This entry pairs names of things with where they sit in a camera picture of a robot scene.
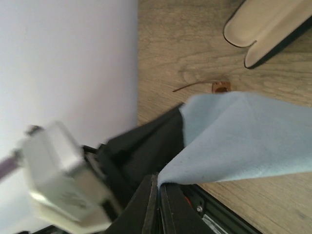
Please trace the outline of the brown sunglasses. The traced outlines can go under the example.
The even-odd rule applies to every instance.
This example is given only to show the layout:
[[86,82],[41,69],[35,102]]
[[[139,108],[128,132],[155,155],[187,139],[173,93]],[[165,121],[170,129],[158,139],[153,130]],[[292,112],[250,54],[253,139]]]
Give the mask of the brown sunglasses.
[[180,88],[177,88],[173,90],[173,92],[177,92],[182,89],[185,89],[194,85],[198,85],[198,84],[211,84],[213,94],[226,93],[232,90],[231,83],[229,81],[199,81],[199,82],[191,83],[191,84],[182,86]]

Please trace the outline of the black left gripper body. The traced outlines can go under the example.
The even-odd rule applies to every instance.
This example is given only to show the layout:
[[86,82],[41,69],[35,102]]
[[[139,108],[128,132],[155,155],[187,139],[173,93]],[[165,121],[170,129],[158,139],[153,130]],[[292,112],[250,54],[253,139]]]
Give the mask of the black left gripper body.
[[84,158],[124,210],[145,210],[157,174],[184,148],[183,119],[174,107],[156,119],[100,144],[84,145]]

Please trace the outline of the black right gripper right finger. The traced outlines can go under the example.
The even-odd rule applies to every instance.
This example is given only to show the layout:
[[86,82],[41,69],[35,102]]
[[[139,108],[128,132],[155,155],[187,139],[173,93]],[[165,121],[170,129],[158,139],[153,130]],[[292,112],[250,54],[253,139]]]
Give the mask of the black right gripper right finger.
[[160,187],[160,213],[165,234],[212,234],[177,184]]

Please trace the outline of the tan glasses case black trim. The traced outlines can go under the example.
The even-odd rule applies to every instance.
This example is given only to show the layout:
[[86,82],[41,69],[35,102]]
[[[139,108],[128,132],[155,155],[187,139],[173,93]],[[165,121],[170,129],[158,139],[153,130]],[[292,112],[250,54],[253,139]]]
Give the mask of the tan glasses case black trim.
[[254,69],[312,26],[310,0],[245,0],[226,22],[224,39],[248,48],[244,66]]

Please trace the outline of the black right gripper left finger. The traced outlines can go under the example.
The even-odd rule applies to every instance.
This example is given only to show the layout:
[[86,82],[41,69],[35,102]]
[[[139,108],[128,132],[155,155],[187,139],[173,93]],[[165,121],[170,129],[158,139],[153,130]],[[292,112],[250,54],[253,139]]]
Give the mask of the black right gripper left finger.
[[125,210],[104,232],[106,234],[155,234],[157,195],[157,176],[146,176]]

